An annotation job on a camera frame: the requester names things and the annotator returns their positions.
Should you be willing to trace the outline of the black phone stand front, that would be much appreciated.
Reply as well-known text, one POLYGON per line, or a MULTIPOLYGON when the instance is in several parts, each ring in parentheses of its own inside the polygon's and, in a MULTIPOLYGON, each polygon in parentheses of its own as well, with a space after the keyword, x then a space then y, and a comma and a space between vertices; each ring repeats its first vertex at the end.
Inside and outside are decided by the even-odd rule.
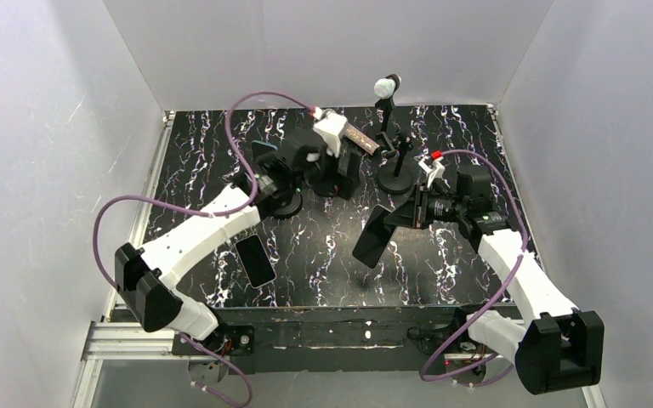
POLYGON ((303 207, 303 196, 300 192, 282 192, 270 198, 268 215, 276 219, 289 219, 298 214, 303 207))

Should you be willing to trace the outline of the blue smartphone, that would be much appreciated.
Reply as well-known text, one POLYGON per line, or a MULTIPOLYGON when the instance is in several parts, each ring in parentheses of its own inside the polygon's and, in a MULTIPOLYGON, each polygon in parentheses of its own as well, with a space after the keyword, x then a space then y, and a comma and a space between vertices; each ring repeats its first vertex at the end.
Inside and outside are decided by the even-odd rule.
POLYGON ((281 173, 281 158, 278 155, 278 148, 273 144, 254 140, 251 143, 251 150, 254 176, 257 179, 278 180, 281 173))

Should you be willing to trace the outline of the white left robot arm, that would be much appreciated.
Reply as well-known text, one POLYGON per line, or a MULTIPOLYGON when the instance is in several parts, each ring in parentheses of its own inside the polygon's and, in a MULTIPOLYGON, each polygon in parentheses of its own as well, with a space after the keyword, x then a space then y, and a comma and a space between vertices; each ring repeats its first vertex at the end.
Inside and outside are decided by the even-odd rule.
POLYGON ((361 155, 330 156, 323 146, 281 147, 257 156, 202 210, 141 247, 115 252, 116 291, 145 332, 167 328, 205 340, 220 325, 203 302, 177 288, 207 255, 268 218, 290 218, 302 190, 350 199, 361 184, 361 155))

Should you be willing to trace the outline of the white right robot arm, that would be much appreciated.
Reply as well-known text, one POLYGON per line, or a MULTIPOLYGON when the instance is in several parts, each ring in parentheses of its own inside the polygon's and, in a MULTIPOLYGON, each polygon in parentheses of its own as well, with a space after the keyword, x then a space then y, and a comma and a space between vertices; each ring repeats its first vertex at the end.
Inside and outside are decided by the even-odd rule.
POLYGON ((454 189, 437 180, 416 184, 411 196, 386 215, 384 224, 424 229, 434 221, 456 224, 459 233, 497 274, 501 290, 515 302, 518 325, 489 300, 447 338, 463 334, 502 356, 531 394, 546 394, 599 383, 605 325, 593 311, 580 310, 547 277, 526 248, 524 232, 499 212, 487 167, 457 170, 454 189))

